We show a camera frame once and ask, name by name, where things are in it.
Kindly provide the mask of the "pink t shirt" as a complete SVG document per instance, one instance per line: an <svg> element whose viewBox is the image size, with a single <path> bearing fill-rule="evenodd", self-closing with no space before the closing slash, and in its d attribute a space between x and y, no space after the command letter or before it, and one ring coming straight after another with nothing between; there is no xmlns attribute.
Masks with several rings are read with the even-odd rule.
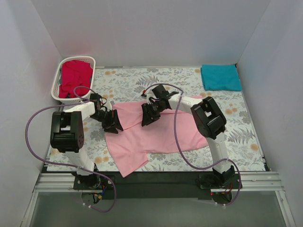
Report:
<svg viewBox="0 0 303 227"><path fill-rule="evenodd" d="M143 102L114 104L124 131L105 133L108 151L122 177L148 163L149 153L177 153L176 140L182 151L206 147L207 141L197 130L193 116L183 111L167 109L160 119L141 126Z"/></svg>

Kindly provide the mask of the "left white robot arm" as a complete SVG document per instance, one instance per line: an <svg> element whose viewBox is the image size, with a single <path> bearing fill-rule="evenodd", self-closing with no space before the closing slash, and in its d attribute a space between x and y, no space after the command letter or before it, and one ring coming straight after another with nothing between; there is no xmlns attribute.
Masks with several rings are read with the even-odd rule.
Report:
<svg viewBox="0 0 303 227"><path fill-rule="evenodd" d="M85 140L83 120L87 118L100 122L105 132L117 134L124 130L117 110L113 110L110 103L103 103L101 95L92 93L89 102L53 113L50 144L76 166L75 176L79 178L80 183L95 189L99 187L101 180L99 175L92 172L98 171L98 168L83 148Z"/></svg>

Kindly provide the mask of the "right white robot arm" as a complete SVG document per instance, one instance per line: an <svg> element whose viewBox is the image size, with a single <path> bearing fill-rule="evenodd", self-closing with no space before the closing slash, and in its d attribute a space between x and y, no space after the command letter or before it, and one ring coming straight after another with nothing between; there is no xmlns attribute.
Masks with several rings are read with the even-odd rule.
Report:
<svg viewBox="0 0 303 227"><path fill-rule="evenodd" d="M142 104L142 126L159 120L161 112L167 109L191 114L198 132L206 138L211 151L213 178L209 185L231 188L236 168L227 153L224 134L227 121L218 104L210 96L192 98L185 96L182 89L169 92L164 86L163 83L151 85L152 97L147 97L145 90L142 92L141 96L147 100Z"/></svg>

